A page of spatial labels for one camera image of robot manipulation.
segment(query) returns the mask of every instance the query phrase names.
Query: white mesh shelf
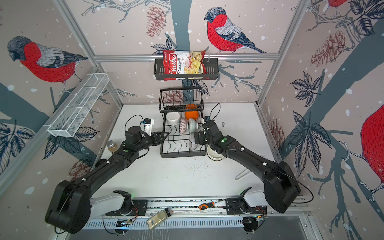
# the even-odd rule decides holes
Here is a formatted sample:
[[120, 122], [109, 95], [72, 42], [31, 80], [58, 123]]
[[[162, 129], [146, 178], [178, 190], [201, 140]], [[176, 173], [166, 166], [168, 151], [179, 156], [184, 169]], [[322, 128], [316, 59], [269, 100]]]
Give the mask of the white mesh shelf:
[[109, 82], [105, 73], [88, 75], [84, 86], [74, 95], [70, 103], [52, 123], [48, 132], [55, 137], [73, 137], [88, 112], [91, 110], [103, 89]]

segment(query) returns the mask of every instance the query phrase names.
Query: glass jar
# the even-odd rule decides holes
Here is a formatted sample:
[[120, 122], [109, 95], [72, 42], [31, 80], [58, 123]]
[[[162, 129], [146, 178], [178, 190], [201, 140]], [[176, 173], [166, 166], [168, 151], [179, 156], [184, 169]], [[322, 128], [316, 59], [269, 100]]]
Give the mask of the glass jar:
[[109, 140], [107, 142], [107, 147], [108, 147], [108, 151], [110, 151], [111, 153], [114, 153], [119, 149], [118, 144], [112, 140]]

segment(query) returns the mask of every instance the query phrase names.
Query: red bird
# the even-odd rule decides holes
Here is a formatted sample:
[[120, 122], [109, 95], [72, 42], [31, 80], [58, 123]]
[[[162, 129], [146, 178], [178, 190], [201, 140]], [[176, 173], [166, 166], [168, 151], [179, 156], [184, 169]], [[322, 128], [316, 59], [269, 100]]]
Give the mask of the red bird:
[[13, 61], [20, 60], [36, 77], [51, 83], [63, 83], [72, 75], [81, 61], [88, 59], [78, 54], [63, 51], [32, 42], [30, 39], [17, 36], [8, 42], [8, 52]]
[[372, 198], [369, 201], [374, 202], [374, 194], [384, 189], [384, 105], [381, 106], [376, 112], [370, 115], [364, 122], [361, 128], [361, 145], [362, 154], [355, 154], [348, 150], [346, 143], [341, 142], [346, 146], [348, 157], [349, 154], [353, 154], [359, 158], [364, 159], [371, 169], [380, 178], [381, 183], [375, 189], [370, 189], [365, 183], [360, 182], [365, 186], [372, 194]]
[[240, 27], [236, 26], [227, 16], [222, 7], [213, 7], [208, 10], [204, 17], [207, 20], [208, 39], [218, 52], [235, 52], [241, 48], [250, 48], [259, 53], [266, 53], [258, 49], [243, 33]]

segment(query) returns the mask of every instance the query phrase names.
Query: orange bowl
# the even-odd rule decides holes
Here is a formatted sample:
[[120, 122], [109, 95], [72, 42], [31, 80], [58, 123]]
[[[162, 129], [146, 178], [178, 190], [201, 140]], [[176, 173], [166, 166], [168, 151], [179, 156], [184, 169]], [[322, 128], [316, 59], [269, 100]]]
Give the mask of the orange bowl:
[[[185, 107], [185, 109], [197, 109], [197, 106], [195, 104], [188, 104]], [[197, 120], [199, 118], [199, 112], [198, 111], [185, 112], [185, 119], [189, 120], [190, 118]]]

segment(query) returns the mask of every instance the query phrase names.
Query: chips bag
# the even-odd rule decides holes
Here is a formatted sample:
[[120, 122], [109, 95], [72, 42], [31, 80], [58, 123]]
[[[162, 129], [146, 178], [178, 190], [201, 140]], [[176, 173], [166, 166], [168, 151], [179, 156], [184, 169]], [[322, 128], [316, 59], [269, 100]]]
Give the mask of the chips bag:
[[[203, 64], [205, 50], [202, 52], [163, 51], [164, 74], [198, 74], [207, 73]], [[164, 80], [182, 80], [185, 78], [165, 78]]]

